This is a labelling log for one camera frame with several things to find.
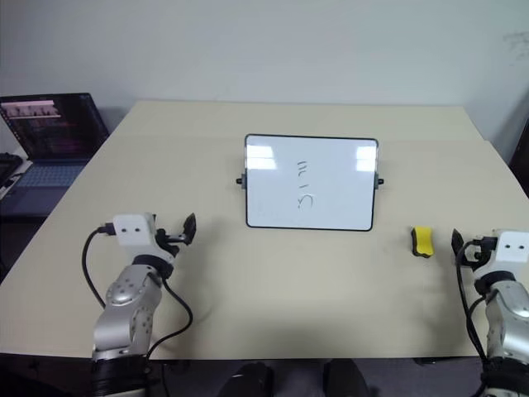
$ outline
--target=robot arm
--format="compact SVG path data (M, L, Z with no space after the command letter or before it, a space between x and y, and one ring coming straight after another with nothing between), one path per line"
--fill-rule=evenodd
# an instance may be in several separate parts
M462 238L454 232L454 251L460 252L462 265L472 268L474 286L487 304L487 359L481 376L484 395L528 396L529 294L516 276L529 259L529 233L497 231L470 245L476 247L477 261L466 259Z
M146 355L160 288L179 252L171 243L190 244L196 220L190 215L177 237L156 230L155 216L149 213L118 215L112 225L131 264L108 288L94 329L92 394L142 396L148 387Z

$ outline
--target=laptop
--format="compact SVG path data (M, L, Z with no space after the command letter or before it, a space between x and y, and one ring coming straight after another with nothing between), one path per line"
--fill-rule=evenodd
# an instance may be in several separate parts
M0 97L32 166L0 202L3 218L45 218L108 137L89 93Z

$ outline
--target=whiteboard stand knob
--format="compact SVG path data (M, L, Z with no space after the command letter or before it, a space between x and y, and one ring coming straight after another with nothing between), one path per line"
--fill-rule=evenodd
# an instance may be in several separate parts
M235 179L235 182L241 186L241 189L246 189L246 174L241 174L241 177Z
M384 184L384 180L382 178L379 178L379 173L374 173L374 188L378 189L381 184Z

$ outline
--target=laptop screen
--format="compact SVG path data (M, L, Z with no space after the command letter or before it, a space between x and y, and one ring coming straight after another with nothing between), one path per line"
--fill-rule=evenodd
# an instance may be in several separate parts
M108 137L89 93L1 97L0 113L30 160L89 159Z

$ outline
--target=whiteboard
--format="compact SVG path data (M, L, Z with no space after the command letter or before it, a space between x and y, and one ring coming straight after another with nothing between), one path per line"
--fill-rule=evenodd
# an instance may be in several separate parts
M370 230L378 152L375 139L246 136L247 225Z

